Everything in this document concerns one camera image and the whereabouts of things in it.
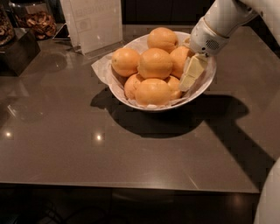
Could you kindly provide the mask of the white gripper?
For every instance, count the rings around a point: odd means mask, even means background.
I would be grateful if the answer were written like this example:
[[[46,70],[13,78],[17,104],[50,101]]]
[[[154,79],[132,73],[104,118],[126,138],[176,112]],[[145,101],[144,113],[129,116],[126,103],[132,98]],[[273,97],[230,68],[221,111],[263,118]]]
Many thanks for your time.
[[[182,42],[183,46],[191,48],[195,54],[185,63],[179,82],[181,91],[188,91],[203,74],[208,64],[207,55],[217,55],[228,41],[229,38],[213,31],[203,17],[199,20],[192,29],[191,36]]]

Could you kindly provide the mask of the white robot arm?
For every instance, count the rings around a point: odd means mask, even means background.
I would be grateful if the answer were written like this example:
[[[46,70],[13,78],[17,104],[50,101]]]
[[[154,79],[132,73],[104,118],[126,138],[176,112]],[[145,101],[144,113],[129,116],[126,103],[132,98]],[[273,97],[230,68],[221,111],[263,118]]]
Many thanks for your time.
[[[194,55],[185,63],[179,89],[189,90],[241,25],[261,17],[280,44],[280,0],[215,0],[192,29],[187,45]],[[254,224],[280,224],[280,158],[264,182]]]

